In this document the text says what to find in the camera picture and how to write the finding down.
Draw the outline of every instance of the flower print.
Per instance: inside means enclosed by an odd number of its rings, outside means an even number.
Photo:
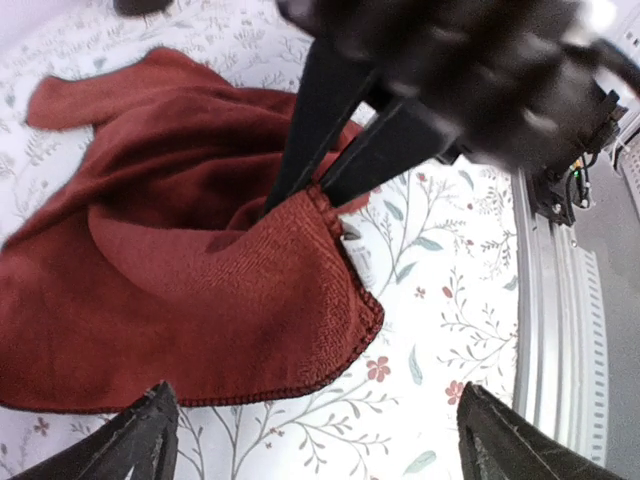
[[[449,397],[449,400],[447,400],[447,403],[449,405],[455,405],[456,403],[458,403],[458,401],[460,400],[460,397],[462,396],[463,390],[464,390],[464,384],[462,382],[456,382],[455,380],[453,380],[451,382],[451,385],[449,385],[447,388],[444,389],[444,393],[446,393],[447,396]]]
[[[33,431],[46,437],[47,430],[49,430],[49,424],[44,421],[44,418],[38,417],[38,423],[33,426]]]
[[[378,380],[382,382],[386,375],[391,374],[391,369],[387,366],[389,359],[387,357],[378,358],[377,362],[369,360],[367,368],[369,369],[369,380]]]

